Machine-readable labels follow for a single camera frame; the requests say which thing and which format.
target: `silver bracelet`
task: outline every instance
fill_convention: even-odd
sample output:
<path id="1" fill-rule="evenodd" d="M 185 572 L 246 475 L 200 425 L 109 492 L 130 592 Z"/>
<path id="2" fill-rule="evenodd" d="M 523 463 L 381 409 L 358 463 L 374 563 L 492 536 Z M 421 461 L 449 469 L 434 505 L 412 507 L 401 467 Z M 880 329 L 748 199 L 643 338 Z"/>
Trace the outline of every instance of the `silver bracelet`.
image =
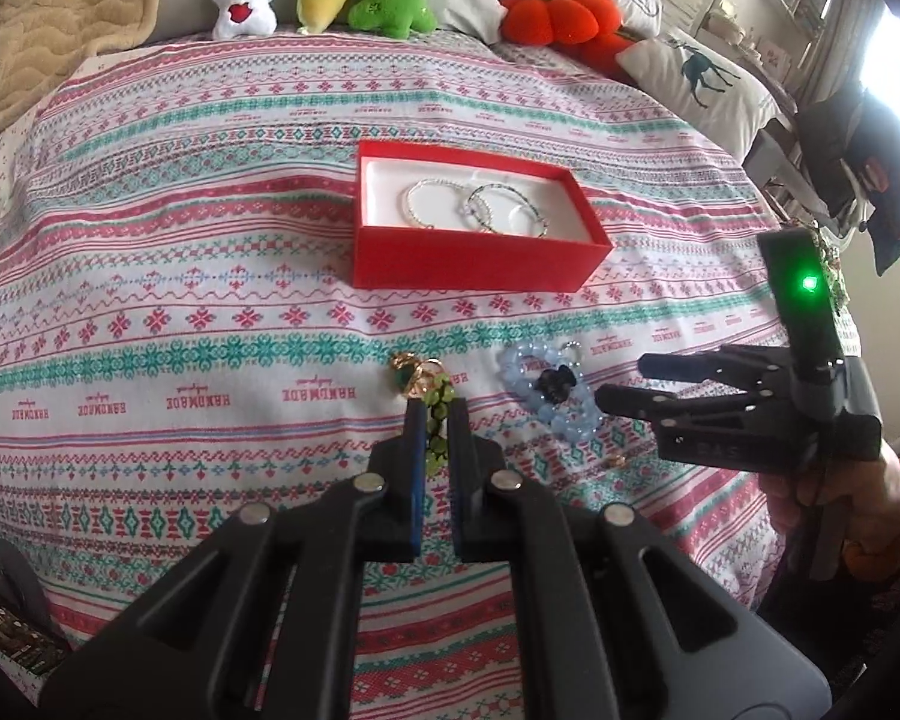
<path id="1" fill-rule="evenodd" d="M 517 200 L 519 201 L 520 207 L 526 209 L 530 213 L 530 215 L 533 217 L 533 222 L 539 229 L 539 232 L 536 233 L 535 237 L 543 238 L 547 234 L 547 230 L 550 227 L 550 223 L 548 223 L 547 218 L 542 213 L 540 213 L 536 206 L 526 198 L 525 194 L 523 194 L 522 191 L 514 189 L 514 187 L 509 184 L 484 184 L 481 187 L 477 187 L 473 191 L 473 193 L 466 199 L 464 208 L 466 208 L 468 214 L 472 215 L 472 217 L 477 220 L 477 223 L 480 224 L 480 227 L 484 228 L 488 232 L 497 233 L 498 235 L 509 234 L 502 233 L 500 230 L 493 226 L 493 215 L 492 211 L 490 210 L 490 206 L 487 205 L 487 201 L 485 199 L 480 197 L 480 193 L 488 189 L 508 191 L 510 194 L 516 196 Z M 474 210 L 475 206 L 480 209 L 481 213 L 477 213 L 477 211 Z"/>
<path id="2" fill-rule="evenodd" d="M 468 191 L 470 191 L 470 187 L 464 186 L 463 184 L 458 184 L 456 181 L 450 181 L 446 178 L 424 178 L 422 181 L 418 181 L 413 186 L 408 187 L 403 193 L 403 212 L 404 215 L 417 227 L 423 227 L 425 230 L 433 230 L 434 225 L 425 223 L 425 221 L 420 218 L 415 210 L 413 210 L 413 193 L 420 189 L 420 187 L 449 187 L 450 189 L 458 189 L 461 190 L 461 205 L 463 206 L 463 210 L 466 212 L 464 215 L 472 215 L 473 218 L 477 220 L 477 223 L 480 224 L 480 227 L 484 230 L 495 232 L 493 230 L 493 212 L 490 210 L 490 206 L 481 199 L 477 197 L 477 199 L 473 200 L 473 205 L 476 206 L 477 210 L 470 210 L 469 204 L 473 197 L 471 194 L 469 197 L 466 195 Z"/>

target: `metal screw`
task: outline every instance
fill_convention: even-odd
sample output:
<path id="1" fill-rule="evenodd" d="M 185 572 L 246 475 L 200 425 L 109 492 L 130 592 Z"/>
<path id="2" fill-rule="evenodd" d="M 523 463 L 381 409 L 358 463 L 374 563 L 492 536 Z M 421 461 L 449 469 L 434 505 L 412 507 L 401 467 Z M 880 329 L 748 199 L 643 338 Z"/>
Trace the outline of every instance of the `metal screw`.
<path id="1" fill-rule="evenodd" d="M 353 477 L 353 485 L 361 493 L 379 493 L 386 485 L 386 479 L 378 473 L 367 471 L 367 473 Z"/>
<path id="2" fill-rule="evenodd" d="M 240 509 L 240 522 L 245 525 L 263 525 L 269 519 L 269 506 L 260 501 L 248 503 Z"/>
<path id="3" fill-rule="evenodd" d="M 618 528 L 626 528 L 626 526 L 634 523 L 636 515 L 634 510 L 625 503 L 611 503 L 604 509 L 604 519 L 610 525 L 616 525 Z"/>
<path id="4" fill-rule="evenodd" d="M 516 471 L 494 471 L 493 476 L 490 477 L 490 483 L 497 490 L 519 490 L 520 485 L 523 484 L 523 477 Z"/>

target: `green gemstone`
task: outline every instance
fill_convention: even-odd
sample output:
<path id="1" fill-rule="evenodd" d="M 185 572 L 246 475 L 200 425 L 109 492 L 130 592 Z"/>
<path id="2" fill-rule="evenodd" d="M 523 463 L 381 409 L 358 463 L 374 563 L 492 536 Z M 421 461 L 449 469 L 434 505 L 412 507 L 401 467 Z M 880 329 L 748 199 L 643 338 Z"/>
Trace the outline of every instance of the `green gemstone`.
<path id="1" fill-rule="evenodd" d="M 407 386 L 410 384 L 410 379 L 413 379 L 413 372 L 415 370 L 416 365 L 412 362 L 407 362 L 396 370 L 396 386 L 399 386 L 401 392 L 404 391 L 404 389 L 407 389 Z"/>

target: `pillow with deer print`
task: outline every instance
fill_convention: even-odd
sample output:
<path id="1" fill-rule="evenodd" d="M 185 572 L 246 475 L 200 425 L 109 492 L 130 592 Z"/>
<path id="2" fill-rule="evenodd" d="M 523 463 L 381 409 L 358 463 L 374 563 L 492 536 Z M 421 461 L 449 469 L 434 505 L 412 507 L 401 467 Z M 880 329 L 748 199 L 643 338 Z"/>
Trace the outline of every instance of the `pillow with deer print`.
<path id="1" fill-rule="evenodd" d="M 617 63 L 640 89 L 742 165 L 756 133 L 780 109 L 746 70 L 684 32 L 671 31 L 618 53 Z"/>

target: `hand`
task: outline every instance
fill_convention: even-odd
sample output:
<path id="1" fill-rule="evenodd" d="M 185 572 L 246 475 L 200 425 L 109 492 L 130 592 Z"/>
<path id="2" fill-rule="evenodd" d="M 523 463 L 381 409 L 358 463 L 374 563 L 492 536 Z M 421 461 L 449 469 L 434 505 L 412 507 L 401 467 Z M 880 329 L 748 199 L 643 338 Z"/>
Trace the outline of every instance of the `hand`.
<path id="1" fill-rule="evenodd" d="M 797 480 L 797 499 L 809 506 L 823 506 L 850 495 L 852 514 L 847 539 L 856 541 L 868 555 L 878 555 L 900 535 L 900 459 L 883 442 L 880 458 L 870 463 L 833 466 L 817 495 L 820 471 Z M 787 535 L 799 525 L 802 509 L 794 501 L 791 480 L 783 476 L 760 475 L 760 489 L 767 495 L 770 525 Z"/>

